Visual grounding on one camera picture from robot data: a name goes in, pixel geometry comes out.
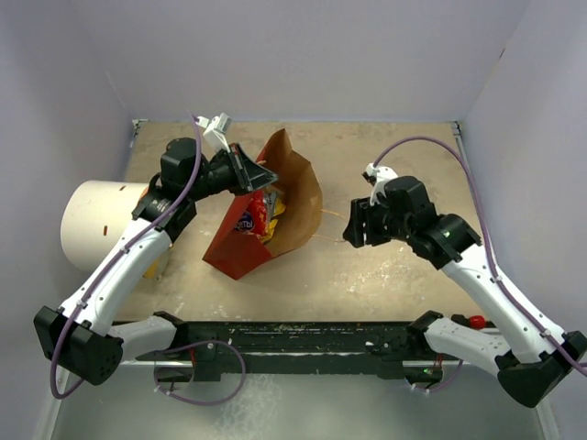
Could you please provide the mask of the red snack packet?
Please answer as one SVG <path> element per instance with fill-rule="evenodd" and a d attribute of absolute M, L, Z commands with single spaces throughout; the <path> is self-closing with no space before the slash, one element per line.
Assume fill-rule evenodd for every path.
<path fill-rule="evenodd" d="M 249 204 L 241 214 L 233 229 L 242 234 L 263 237 L 269 226 L 269 207 L 265 191 L 259 190 L 252 194 Z"/>

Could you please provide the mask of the red paper bag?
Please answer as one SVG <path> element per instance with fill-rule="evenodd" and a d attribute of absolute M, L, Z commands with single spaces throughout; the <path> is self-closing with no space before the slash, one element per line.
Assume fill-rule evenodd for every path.
<path fill-rule="evenodd" d="M 203 256 L 233 280 L 304 246 L 327 213 L 311 162 L 293 149 L 284 129 L 272 134 L 257 162 L 278 181 L 235 197 Z"/>

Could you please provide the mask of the yellow snack packet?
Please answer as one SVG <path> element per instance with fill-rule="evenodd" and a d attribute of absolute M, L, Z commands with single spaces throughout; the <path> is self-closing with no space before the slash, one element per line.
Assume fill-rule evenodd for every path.
<path fill-rule="evenodd" d="M 265 230 L 260 240 L 262 243 L 267 243 L 272 239 L 279 222 L 279 216 L 285 213 L 286 205 L 276 191 L 266 192 L 263 196 L 263 200 L 265 202 L 266 211 Z"/>

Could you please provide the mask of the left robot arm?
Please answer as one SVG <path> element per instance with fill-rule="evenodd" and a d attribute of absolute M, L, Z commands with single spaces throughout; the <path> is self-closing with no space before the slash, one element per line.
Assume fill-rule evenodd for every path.
<path fill-rule="evenodd" d="M 121 237 L 86 282 L 57 309 L 42 307 L 33 324 L 46 359 L 50 387 L 58 399 L 57 372 L 100 385 L 118 365 L 151 352 L 168 359 L 185 355 L 189 338 L 183 323 L 168 313 L 116 325 L 119 307 L 147 269 L 196 216 L 198 201 L 221 192 L 247 195 L 277 182 L 275 172 L 230 144 L 206 159 L 201 142 L 189 137 L 169 142 L 161 170 L 139 199 Z"/>

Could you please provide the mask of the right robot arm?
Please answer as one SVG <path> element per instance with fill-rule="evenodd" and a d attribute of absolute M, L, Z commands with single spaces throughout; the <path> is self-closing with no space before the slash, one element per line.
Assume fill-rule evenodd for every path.
<path fill-rule="evenodd" d="M 371 195 L 351 201 L 344 239 L 355 248 L 404 242 L 459 285 L 499 331 L 489 335 L 429 312 L 413 321 L 409 351 L 468 362 L 495 376 L 519 404 L 536 407 L 585 355 L 585 335 L 555 324 L 492 268 L 480 236 L 462 217 L 438 214 L 420 180 L 389 168 L 362 176 Z"/>

